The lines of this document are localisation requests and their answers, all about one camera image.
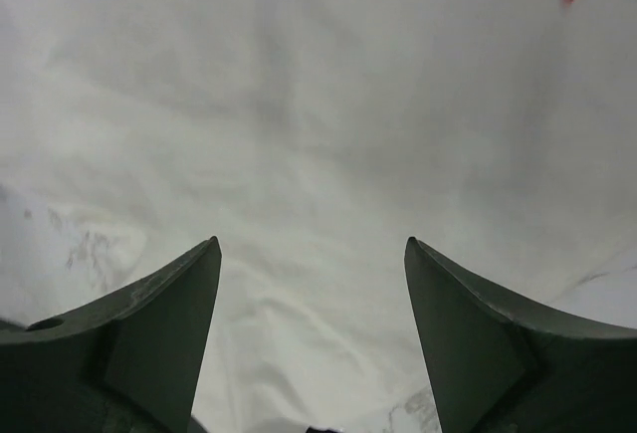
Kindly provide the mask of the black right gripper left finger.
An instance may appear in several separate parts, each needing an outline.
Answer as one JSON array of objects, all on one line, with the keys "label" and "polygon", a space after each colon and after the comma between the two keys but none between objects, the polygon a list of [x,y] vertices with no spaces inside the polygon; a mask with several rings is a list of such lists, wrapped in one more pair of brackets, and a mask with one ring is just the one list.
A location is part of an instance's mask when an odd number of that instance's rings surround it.
[{"label": "black right gripper left finger", "polygon": [[203,431],[192,407],[220,267],[212,237],[84,306],[3,321],[2,431]]}]

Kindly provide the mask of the white Coca-Cola t-shirt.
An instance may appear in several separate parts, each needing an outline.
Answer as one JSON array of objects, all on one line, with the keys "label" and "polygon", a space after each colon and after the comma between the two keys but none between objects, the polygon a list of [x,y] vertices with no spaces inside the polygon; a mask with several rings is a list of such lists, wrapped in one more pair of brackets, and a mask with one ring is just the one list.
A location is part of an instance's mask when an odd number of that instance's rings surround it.
[{"label": "white Coca-Cola t-shirt", "polygon": [[217,236],[212,432],[439,425],[417,237],[636,322],[636,0],[1,0],[1,315]]}]

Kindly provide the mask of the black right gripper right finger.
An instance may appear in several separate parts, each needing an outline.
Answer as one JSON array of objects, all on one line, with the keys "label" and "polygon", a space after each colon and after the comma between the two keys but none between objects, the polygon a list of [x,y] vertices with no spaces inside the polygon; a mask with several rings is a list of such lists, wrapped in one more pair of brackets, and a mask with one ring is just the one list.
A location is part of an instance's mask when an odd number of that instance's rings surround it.
[{"label": "black right gripper right finger", "polygon": [[443,431],[635,431],[635,329],[536,302],[414,237],[404,267]]}]

